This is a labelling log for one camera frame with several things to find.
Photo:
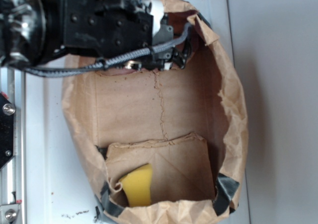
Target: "bolt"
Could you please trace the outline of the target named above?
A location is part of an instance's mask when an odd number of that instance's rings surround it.
[[[120,21],[120,20],[118,20],[118,21],[117,21],[117,26],[118,26],[118,27],[121,27],[122,25],[123,25],[123,22]]]
[[[15,106],[8,103],[8,104],[3,106],[2,111],[5,115],[11,116],[15,113]]]
[[[71,15],[71,21],[76,23],[79,20],[78,16],[76,14]]]
[[[12,152],[11,152],[10,150],[7,150],[7,151],[5,152],[5,155],[8,156],[8,157],[11,156],[11,154],[12,154]]]
[[[9,222],[12,223],[16,220],[17,216],[16,216],[16,211],[13,209],[8,210],[5,213],[5,219]]]
[[[145,24],[145,25],[143,26],[143,30],[146,32],[148,29],[149,29],[149,25]]]
[[[96,21],[95,21],[95,19],[94,19],[93,17],[90,17],[90,18],[88,19],[88,23],[89,23],[90,25],[95,25],[95,24],[96,24]]]
[[[121,41],[119,39],[116,40],[116,45],[120,46],[121,45]]]

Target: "yellow sponge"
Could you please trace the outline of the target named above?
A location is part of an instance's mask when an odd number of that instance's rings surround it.
[[[146,164],[119,179],[130,207],[144,207],[151,204],[150,185],[152,176],[153,168],[151,164]]]

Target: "metal plate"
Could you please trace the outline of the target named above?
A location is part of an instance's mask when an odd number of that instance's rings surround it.
[[[2,94],[0,94],[0,170],[13,157],[13,124],[14,124],[14,107]]]

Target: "gray wall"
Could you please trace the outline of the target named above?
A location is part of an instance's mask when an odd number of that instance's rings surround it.
[[[318,223],[318,0],[228,0],[252,224]]]

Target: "paper bag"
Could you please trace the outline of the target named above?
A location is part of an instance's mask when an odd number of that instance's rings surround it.
[[[66,78],[63,110],[82,167],[105,215],[119,224],[214,224],[239,204],[248,142],[243,88],[218,35],[200,13],[185,1],[161,1],[175,34],[183,31],[187,21],[193,25],[193,53],[186,68]],[[66,67],[93,62],[93,58],[69,56]],[[189,138],[194,139],[193,145],[205,140],[202,152],[208,154],[210,168],[203,175],[206,183],[199,188],[203,195],[182,200],[157,196],[151,206],[136,208],[126,207],[116,197],[116,179],[131,169],[125,160],[128,157],[117,158],[121,173],[110,168],[114,164],[109,162],[114,152],[111,148],[147,147],[154,141],[160,146]],[[109,146],[109,160],[105,161],[100,150]],[[164,163],[165,155],[155,163],[167,168],[172,164]]]

